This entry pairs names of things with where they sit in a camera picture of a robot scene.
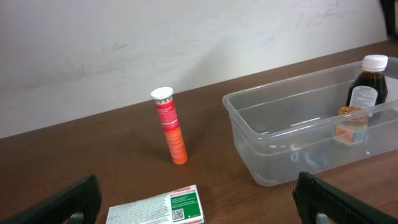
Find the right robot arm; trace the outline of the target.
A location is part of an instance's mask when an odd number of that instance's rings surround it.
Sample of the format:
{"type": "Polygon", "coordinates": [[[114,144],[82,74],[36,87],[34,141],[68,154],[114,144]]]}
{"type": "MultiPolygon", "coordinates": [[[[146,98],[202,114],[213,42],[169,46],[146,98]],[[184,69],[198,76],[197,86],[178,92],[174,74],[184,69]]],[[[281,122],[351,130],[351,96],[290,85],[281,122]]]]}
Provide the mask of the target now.
{"type": "Polygon", "coordinates": [[[381,5],[387,37],[397,41],[397,0],[379,0],[381,5]]]}

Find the white green medicine box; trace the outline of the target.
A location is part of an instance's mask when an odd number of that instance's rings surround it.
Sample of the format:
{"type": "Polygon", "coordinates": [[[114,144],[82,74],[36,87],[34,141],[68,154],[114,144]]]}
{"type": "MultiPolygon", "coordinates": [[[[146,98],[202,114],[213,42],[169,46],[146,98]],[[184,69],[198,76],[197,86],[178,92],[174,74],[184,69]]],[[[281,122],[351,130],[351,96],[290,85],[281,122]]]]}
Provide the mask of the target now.
{"type": "Polygon", "coordinates": [[[106,224],[205,224],[196,185],[110,207],[106,224]]]}

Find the small gold lid jar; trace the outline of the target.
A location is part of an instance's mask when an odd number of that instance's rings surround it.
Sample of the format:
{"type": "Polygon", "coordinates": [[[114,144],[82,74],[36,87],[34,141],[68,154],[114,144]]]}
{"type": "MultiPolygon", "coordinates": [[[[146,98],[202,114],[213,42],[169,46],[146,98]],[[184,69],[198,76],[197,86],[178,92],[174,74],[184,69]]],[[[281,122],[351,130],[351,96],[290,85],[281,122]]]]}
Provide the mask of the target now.
{"type": "Polygon", "coordinates": [[[347,145],[359,144],[366,140],[369,116],[344,121],[336,126],[334,139],[347,145]]]}

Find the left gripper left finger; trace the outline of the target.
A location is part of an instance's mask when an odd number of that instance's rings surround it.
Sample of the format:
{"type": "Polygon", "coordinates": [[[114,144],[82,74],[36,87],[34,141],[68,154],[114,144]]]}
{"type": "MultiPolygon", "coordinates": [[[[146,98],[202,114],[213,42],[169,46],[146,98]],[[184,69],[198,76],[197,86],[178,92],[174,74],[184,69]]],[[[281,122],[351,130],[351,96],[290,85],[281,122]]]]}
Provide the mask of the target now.
{"type": "Polygon", "coordinates": [[[101,202],[98,178],[92,174],[1,224],[95,223],[101,202]]]}

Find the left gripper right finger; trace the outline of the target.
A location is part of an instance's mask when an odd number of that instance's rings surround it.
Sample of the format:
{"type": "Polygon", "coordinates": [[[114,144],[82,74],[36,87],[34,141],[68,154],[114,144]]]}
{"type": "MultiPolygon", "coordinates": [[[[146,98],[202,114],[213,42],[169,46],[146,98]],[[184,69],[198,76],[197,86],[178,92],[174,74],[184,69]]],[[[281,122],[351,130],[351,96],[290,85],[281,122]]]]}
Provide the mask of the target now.
{"type": "Polygon", "coordinates": [[[300,172],[292,196],[302,223],[397,224],[394,218],[319,179],[300,172]]]}

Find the dark brown syrup bottle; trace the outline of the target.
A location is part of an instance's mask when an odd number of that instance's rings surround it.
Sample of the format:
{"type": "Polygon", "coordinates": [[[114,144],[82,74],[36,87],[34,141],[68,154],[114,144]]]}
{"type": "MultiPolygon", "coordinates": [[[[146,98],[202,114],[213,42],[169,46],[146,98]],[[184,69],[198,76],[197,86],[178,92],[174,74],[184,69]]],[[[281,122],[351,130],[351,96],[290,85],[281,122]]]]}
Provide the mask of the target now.
{"type": "Polygon", "coordinates": [[[348,90],[346,106],[367,109],[386,101],[388,89],[384,71],[388,56],[367,55],[363,58],[362,72],[348,90]]]}

